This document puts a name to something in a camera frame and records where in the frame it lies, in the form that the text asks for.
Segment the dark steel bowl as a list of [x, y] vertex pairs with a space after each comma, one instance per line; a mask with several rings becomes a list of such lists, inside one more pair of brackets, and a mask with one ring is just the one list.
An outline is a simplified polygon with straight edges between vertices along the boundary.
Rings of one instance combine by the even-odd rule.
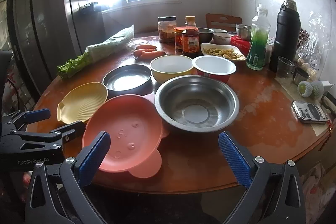
[[210, 43], [213, 39], [214, 30], [210, 28], [199, 27], [199, 42], [202, 43]]

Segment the bagged celery bunch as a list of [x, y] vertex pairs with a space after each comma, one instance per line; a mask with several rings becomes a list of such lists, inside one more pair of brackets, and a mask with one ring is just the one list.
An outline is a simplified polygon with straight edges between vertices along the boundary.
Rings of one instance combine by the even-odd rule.
[[69, 79], [88, 65], [92, 65], [124, 49], [134, 39], [134, 25], [120, 30], [106, 41], [86, 47], [84, 53], [58, 65], [57, 73], [62, 79]]

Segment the large steel bowl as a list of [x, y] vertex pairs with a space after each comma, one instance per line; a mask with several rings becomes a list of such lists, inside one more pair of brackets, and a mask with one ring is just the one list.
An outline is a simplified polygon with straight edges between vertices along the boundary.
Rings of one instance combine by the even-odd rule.
[[227, 84], [197, 75], [166, 81], [156, 91], [154, 104], [166, 123], [200, 134], [222, 131], [240, 109], [236, 93]]

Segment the yellow enamel bowl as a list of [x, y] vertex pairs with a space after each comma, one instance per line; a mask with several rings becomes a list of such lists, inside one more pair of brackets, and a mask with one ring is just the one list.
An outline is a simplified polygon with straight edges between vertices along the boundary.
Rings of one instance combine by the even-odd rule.
[[150, 63], [154, 79], [163, 84], [175, 77], [193, 73], [193, 60], [184, 55], [165, 55], [157, 57]]

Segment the red instant noodle bowl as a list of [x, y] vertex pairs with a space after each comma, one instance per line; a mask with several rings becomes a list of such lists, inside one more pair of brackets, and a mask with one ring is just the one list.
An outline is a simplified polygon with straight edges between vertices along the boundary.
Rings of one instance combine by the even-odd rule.
[[236, 65], [227, 59], [204, 55], [193, 59], [197, 75], [227, 83], [230, 76], [236, 72]]

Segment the steel pan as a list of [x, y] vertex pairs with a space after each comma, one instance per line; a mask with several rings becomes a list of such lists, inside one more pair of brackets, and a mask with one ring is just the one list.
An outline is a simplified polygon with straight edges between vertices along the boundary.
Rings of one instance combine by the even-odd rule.
[[143, 95], [151, 87], [152, 72], [142, 64], [129, 64], [108, 72], [102, 79], [109, 96]]

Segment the small steel bowl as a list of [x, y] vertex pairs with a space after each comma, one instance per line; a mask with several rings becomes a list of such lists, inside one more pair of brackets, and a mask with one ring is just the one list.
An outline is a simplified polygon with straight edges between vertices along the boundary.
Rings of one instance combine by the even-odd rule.
[[251, 32], [252, 32], [251, 26], [236, 23], [235, 28], [236, 28], [236, 34], [240, 39], [248, 42], [251, 40]]

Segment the silver phone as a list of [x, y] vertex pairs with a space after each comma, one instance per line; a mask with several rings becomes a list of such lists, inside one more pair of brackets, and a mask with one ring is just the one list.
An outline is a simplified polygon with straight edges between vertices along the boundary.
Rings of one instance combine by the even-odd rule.
[[306, 124], [326, 124], [328, 118], [319, 105], [310, 102], [293, 101], [291, 108], [297, 119]]

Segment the yellow shell plate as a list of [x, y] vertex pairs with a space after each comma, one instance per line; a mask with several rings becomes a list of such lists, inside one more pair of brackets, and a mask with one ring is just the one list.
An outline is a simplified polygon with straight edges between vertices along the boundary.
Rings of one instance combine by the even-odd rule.
[[71, 124], [86, 122], [105, 103], [108, 90], [98, 82], [80, 85], [71, 90], [57, 106], [57, 121]]

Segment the clear plastic cup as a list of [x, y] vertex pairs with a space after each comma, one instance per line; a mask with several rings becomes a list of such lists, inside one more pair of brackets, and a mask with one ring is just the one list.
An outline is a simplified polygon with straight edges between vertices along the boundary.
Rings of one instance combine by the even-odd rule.
[[277, 63], [277, 72], [276, 77], [277, 78], [287, 78], [289, 77], [291, 71], [294, 68], [294, 63], [285, 57], [278, 57], [278, 63]]

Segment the carrot nearest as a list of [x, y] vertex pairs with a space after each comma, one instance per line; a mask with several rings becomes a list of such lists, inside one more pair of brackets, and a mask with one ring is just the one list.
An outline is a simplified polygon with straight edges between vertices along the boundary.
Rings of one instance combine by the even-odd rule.
[[154, 60], [158, 57], [164, 56], [166, 55], [165, 51], [151, 51], [151, 52], [146, 52], [146, 51], [142, 51], [139, 59], [142, 60]]

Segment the green drink plastic bottle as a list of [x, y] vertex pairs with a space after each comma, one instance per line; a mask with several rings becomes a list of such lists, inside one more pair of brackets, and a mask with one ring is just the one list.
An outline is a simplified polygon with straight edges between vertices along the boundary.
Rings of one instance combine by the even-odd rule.
[[246, 59], [246, 65], [250, 69], [260, 71], [264, 66], [270, 23], [268, 20], [268, 9], [261, 3], [257, 6], [256, 12], [257, 14], [252, 19], [251, 46]]

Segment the carrot farthest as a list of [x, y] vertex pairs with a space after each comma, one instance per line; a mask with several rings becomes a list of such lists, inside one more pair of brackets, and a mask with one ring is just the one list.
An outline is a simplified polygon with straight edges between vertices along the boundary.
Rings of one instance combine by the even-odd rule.
[[150, 45], [150, 44], [143, 44], [143, 45], [136, 46], [136, 50], [143, 50], [143, 49], [152, 49], [152, 50], [156, 50], [157, 47], [156, 47], [156, 46], [153, 46], [153, 45]]

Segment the red tissue box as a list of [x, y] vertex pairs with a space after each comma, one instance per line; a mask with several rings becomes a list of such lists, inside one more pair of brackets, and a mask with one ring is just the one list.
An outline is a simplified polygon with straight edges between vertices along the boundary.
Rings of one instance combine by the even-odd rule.
[[231, 36], [230, 45], [237, 47], [244, 56], [248, 56], [251, 43], [241, 39], [238, 35]]

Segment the pink bear plastic plate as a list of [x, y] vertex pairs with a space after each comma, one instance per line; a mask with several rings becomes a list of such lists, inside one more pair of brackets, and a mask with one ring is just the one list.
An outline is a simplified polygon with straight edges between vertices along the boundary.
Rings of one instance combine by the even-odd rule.
[[153, 94], [127, 94], [106, 101], [87, 123], [82, 146], [101, 131], [110, 135], [111, 144], [99, 170], [129, 172], [137, 178], [158, 173], [162, 165], [158, 146], [169, 131], [157, 113]]

